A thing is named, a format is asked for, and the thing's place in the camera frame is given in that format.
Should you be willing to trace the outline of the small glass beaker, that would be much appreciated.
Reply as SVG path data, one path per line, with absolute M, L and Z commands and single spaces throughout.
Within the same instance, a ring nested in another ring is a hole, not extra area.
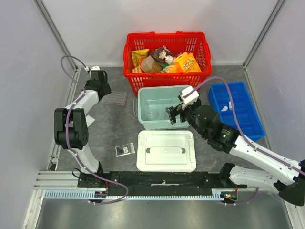
M 156 110 L 153 107 L 147 106 L 144 109 L 144 115 L 148 120 L 153 120 L 156 117 Z

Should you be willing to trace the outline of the white capped vial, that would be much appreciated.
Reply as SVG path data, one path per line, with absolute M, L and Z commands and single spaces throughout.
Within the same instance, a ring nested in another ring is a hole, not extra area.
M 229 110 L 233 110 L 231 101 L 228 102 Z
M 228 110 L 228 107 L 227 106 L 224 106 L 222 109 L 221 109 L 221 112 L 225 112 Z

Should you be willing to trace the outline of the black powder sachet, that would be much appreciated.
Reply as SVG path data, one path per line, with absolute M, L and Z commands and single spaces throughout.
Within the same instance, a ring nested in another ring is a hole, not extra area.
M 134 154 L 135 153 L 134 144 L 127 143 L 125 145 L 116 146 L 115 151 L 116 151 L 116 157 Z

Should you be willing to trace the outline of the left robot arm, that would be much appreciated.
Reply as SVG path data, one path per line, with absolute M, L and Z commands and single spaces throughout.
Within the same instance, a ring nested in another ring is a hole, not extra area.
M 54 111 L 55 143 L 72 154 L 83 173 L 90 174 L 88 181 L 94 187 L 101 187 L 105 176 L 99 172 L 100 163 L 88 145 L 89 130 L 86 116 L 104 96 L 111 93 L 106 71 L 91 70 L 90 79 L 87 80 L 80 95 L 65 108 L 57 108 Z

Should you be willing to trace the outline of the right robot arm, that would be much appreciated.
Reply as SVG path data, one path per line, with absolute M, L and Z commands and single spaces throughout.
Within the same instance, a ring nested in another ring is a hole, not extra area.
M 220 122 L 219 114 L 200 101 L 188 106 L 171 106 L 165 110 L 171 124 L 175 124 L 179 116 L 181 122 L 187 122 L 213 149 L 259 167 L 259 170 L 253 170 L 226 163 L 218 176 L 222 187 L 253 186 L 273 191 L 293 205 L 305 204 L 304 162 L 291 160 L 262 147 L 237 129 Z

